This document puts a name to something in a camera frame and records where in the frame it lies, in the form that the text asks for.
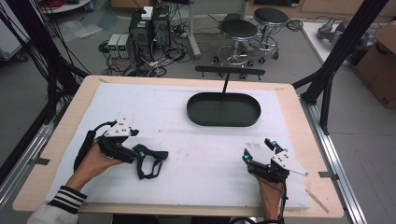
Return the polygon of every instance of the electronic equipment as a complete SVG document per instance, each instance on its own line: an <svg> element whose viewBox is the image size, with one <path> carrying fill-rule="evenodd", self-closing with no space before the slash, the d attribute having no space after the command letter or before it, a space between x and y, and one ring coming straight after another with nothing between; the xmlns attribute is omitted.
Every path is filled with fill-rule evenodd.
<svg viewBox="0 0 396 224"><path fill-rule="evenodd" d="M132 42L129 35L121 35L117 43L120 58L129 58L132 54Z"/></svg>
<svg viewBox="0 0 396 224"><path fill-rule="evenodd" d="M139 10L134 12L129 25L129 35L132 40L134 59L137 63L152 61L153 51L155 50L152 21L142 20L141 15L142 12Z"/></svg>
<svg viewBox="0 0 396 224"><path fill-rule="evenodd" d="M168 6L154 9L152 22L155 39L157 40L157 48L168 49L171 47L169 12L170 9Z"/></svg>
<svg viewBox="0 0 396 224"><path fill-rule="evenodd" d="M120 57L119 50L117 49L117 43L119 43L120 36L121 35L112 35L107 43L108 50L113 58Z"/></svg>
<svg viewBox="0 0 396 224"><path fill-rule="evenodd" d="M272 5L272 6L286 6L297 7L300 0L254 0L257 5Z"/></svg>

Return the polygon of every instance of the striped sleeve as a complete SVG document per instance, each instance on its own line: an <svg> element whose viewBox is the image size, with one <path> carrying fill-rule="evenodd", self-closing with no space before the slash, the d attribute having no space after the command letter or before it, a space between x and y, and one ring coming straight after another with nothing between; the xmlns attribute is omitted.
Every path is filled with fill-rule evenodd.
<svg viewBox="0 0 396 224"><path fill-rule="evenodd" d="M87 199L87 195L82 194L67 186L61 186L55 197L48 205L59 207L71 214L76 214L78 209Z"/></svg>

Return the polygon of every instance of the desk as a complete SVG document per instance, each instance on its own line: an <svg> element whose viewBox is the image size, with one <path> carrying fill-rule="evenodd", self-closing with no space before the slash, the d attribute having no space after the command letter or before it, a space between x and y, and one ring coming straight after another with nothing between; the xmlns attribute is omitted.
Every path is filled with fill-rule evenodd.
<svg viewBox="0 0 396 224"><path fill-rule="evenodd" d="M17 196L13 208L17 211L33 211L41 203L50 188L56 169L65 149L74 136L79 122L90 105L92 97L101 83L127 83L137 85L163 85L184 87L216 87L221 90L223 81L143 77L86 77L74 100L49 140L41 158L50 159L47 166L36 165ZM289 84L260 82L229 83L229 88L274 91L278 98L284 120L288 126L290 141L299 162L310 174L304 184L310 208L287 210L286 217L341 217L344 214L330 178L321 178L318 172L326 171L314 135L305 118L294 88ZM209 206L164 206L138 204L85 203L80 212L131 213L188 216L232 216L260 217L260 207L209 207Z"/></svg>

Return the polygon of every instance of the person's right hand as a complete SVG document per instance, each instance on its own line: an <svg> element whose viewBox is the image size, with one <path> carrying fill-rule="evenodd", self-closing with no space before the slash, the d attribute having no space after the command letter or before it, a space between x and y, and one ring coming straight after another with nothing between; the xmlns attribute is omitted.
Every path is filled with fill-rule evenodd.
<svg viewBox="0 0 396 224"><path fill-rule="evenodd" d="M95 143L90 148L77 170L67 181L66 186L81 191L85 184L92 178L104 172L108 167L121 163L123 163L123 161L108 158L102 153L99 144Z"/></svg>
<svg viewBox="0 0 396 224"><path fill-rule="evenodd" d="M264 220L278 220L277 209L282 196L282 184L268 182L260 177L257 177L257 180L260 186Z"/></svg>

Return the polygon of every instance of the wrist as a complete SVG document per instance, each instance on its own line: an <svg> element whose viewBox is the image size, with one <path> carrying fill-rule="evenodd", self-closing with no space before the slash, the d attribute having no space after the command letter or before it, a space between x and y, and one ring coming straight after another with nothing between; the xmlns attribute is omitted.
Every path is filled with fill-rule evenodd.
<svg viewBox="0 0 396 224"><path fill-rule="evenodd" d="M82 188L90 181L89 178L77 175L74 173L66 183L66 186L76 191L81 191Z"/></svg>
<svg viewBox="0 0 396 224"><path fill-rule="evenodd" d="M265 220L278 220L277 206L264 204L263 216Z"/></svg>

